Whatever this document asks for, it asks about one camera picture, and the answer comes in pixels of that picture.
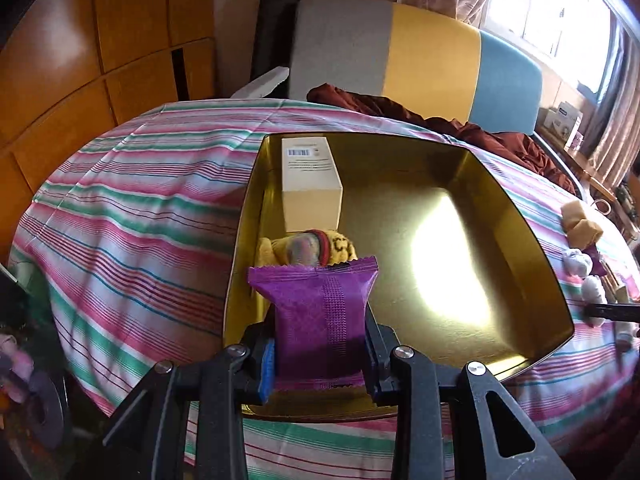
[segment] striped fabric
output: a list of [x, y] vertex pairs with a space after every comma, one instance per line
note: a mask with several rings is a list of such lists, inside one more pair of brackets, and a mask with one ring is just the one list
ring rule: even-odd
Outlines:
[[[303, 102], [169, 104], [89, 142], [36, 193], [18, 226], [10, 267], [44, 274], [70, 369], [106, 413], [154, 362], [203, 360], [220, 348], [236, 227], [260, 142], [265, 134], [304, 131], [457, 143], [416, 126]], [[580, 320], [580, 280], [561, 265], [566, 239], [559, 209], [572, 196], [468, 148], [532, 227], [575, 321], [574, 338], [510, 389], [560, 453], [580, 449], [593, 435], [606, 436], [617, 413], [640, 413], [627, 395], [637, 349], [616, 355], [611, 322], [590, 328]], [[598, 248], [636, 297], [635, 261], [617, 229], [605, 227]], [[194, 407], [191, 458], [196, 418]], [[252, 478], [265, 480], [386, 479], [394, 431], [394, 419], [322, 426], [248, 420], [248, 467]]]

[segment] dark red fabric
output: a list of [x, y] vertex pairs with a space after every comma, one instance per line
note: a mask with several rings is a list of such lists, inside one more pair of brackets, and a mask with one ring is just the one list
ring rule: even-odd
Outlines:
[[306, 100], [312, 103], [346, 108], [370, 116], [404, 121], [432, 132], [464, 140], [544, 176], [557, 186], [575, 195], [575, 187], [571, 180], [554, 164], [542, 148], [525, 134], [517, 132], [490, 134], [473, 123], [462, 124], [457, 120], [447, 121], [441, 117], [424, 119], [389, 98], [347, 92], [327, 83], [311, 89], [306, 95]]

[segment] white cardboard box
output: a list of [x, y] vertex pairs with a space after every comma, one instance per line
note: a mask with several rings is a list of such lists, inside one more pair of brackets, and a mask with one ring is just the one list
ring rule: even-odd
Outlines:
[[282, 139], [282, 207], [287, 232], [337, 229], [342, 183], [325, 137]]
[[582, 112], [567, 102], [562, 102], [558, 106], [558, 111], [548, 110], [544, 122], [547, 130], [553, 131], [567, 145], [574, 140], [582, 121]]

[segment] sunlight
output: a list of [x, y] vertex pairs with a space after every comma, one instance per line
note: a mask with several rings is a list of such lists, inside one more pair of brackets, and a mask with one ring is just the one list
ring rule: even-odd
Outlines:
[[499, 361], [490, 363], [486, 367], [492, 374], [498, 374], [505, 370], [510, 370], [514, 366], [521, 365], [524, 361], [526, 361], [526, 358], [524, 356], [516, 354], [511, 357], [507, 357], [505, 359], [500, 359]]
[[488, 298], [448, 194], [440, 197], [418, 227], [411, 250], [414, 278], [426, 308], [466, 324], [489, 323]]

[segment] blue gripper pad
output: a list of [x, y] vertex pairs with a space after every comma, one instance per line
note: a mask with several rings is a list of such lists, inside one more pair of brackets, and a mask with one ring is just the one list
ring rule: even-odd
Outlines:
[[273, 391], [273, 383], [276, 379], [275, 371], [276, 362], [276, 341], [274, 338], [269, 338], [267, 345], [264, 348], [264, 355], [262, 356], [262, 368], [260, 369], [260, 384], [258, 385], [258, 396], [264, 404], [271, 392]]

